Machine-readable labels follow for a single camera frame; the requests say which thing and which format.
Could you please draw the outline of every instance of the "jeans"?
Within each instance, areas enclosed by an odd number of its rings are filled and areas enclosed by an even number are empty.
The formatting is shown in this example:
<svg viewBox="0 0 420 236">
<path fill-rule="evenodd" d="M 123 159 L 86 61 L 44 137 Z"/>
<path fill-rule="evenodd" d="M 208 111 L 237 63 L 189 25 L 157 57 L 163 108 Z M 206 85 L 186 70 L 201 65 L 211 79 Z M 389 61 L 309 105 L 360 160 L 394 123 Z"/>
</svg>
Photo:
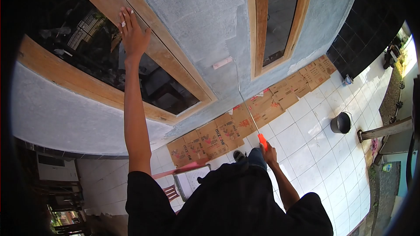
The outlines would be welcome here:
<svg viewBox="0 0 420 236">
<path fill-rule="evenodd" d="M 251 150 L 251 152 L 248 155 L 248 163 L 249 165 L 255 165 L 260 166 L 265 171 L 267 171 L 267 164 L 264 161 L 264 158 L 262 157 L 261 149 L 258 147 L 255 147 Z"/>
</svg>

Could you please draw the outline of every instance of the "human hand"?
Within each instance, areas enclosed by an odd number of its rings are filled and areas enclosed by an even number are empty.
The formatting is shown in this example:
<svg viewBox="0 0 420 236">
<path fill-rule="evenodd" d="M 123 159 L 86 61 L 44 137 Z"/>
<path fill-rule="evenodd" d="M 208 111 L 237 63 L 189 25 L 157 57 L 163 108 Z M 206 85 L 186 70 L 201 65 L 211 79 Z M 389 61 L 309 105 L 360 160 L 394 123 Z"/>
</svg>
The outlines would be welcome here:
<svg viewBox="0 0 420 236">
<path fill-rule="evenodd" d="M 118 23 L 117 26 L 126 50 L 126 69 L 132 66 L 138 67 L 140 59 L 149 45 L 152 29 L 147 28 L 145 33 L 143 33 L 137 23 L 136 14 L 129 7 L 122 7 L 119 16 L 121 23 Z"/>
<path fill-rule="evenodd" d="M 268 164 L 268 166 L 273 166 L 277 163 L 277 152 L 276 148 L 273 148 L 270 143 L 267 142 L 267 151 L 264 148 L 264 145 L 260 143 L 260 149 L 263 155 L 263 158 L 265 162 Z"/>
</svg>

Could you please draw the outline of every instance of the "person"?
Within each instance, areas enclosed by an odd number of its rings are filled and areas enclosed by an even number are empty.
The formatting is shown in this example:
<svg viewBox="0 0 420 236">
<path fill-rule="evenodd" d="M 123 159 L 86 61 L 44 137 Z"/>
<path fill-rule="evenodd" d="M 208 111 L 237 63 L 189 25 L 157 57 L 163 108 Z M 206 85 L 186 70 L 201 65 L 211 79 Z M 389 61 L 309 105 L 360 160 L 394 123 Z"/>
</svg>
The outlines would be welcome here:
<svg viewBox="0 0 420 236">
<path fill-rule="evenodd" d="M 201 185 L 176 215 L 151 177 L 150 143 L 138 77 L 139 62 L 151 35 L 140 29 L 131 8 L 121 8 L 118 24 L 126 50 L 124 135 L 129 153 L 126 211 L 129 235 L 333 235 L 319 196 L 301 199 L 276 162 L 276 149 L 254 148 L 248 157 L 223 164 L 200 179 Z M 276 176 L 286 213 L 274 201 L 267 165 Z"/>
</svg>

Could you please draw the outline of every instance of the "glass pane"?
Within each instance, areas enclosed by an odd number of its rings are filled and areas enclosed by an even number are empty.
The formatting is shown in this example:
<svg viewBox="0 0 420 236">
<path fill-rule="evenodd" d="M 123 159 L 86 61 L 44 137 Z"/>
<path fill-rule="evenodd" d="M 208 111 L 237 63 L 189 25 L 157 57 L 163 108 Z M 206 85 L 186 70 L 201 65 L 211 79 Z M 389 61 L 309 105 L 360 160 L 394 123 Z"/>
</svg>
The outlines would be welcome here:
<svg viewBox="0 0 420 236">
<path fill-rule="evenodd" d="M 263 66 L 284 55 L 297 0 L 268 0 L 267 35 Z"/>
<path fill-rule="evenodd" d="M 121 91 L 125 51 L 118 28 L 89 0 L 34 0 L 26 34 L 81 71 Z M 148 55 L 140 60 L 143 101 L 179 114 L 199 100 Z"/>
</svg>

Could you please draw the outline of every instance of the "black shirt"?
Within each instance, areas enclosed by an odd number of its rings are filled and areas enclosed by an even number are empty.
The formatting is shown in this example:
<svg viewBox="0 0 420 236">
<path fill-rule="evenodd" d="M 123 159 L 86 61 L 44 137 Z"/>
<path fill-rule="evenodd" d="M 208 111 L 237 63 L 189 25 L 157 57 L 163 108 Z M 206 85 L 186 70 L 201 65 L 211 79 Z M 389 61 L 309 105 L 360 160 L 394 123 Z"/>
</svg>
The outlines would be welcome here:
<svg viewBox="0 0 420 236">
<path fill-rule="evenodd" d="M 310 192 L 287 213 L 274 201 L 268 173 L 259 166 L 223 164 L 201 179 L 175 215 L 148 174 L 128 175 L 129 235 L 333 235 L 330 219 Z"/>
</svg>

